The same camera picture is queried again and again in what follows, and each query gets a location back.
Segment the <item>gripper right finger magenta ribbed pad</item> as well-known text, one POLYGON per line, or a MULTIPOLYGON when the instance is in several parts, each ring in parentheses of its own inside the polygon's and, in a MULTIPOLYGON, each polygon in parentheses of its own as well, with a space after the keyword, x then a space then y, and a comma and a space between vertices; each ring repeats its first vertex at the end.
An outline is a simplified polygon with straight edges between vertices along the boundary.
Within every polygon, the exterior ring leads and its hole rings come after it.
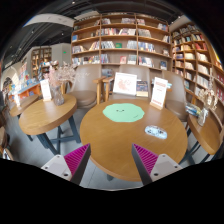
POLYGON ((132 145, 132 156, 143 185, 148 185, 182 169, 167 154, 157 155, 137 144, 132 145))

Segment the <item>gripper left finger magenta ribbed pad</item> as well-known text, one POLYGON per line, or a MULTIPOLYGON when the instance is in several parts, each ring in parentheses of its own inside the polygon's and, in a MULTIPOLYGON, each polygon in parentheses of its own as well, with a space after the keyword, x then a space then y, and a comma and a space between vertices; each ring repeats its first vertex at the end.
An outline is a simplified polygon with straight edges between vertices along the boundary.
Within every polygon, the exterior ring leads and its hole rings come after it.
POLYGON ((79 185, 91 154, 90 144, 81 146, 65 156, 55 155, 42 169, 79 185))

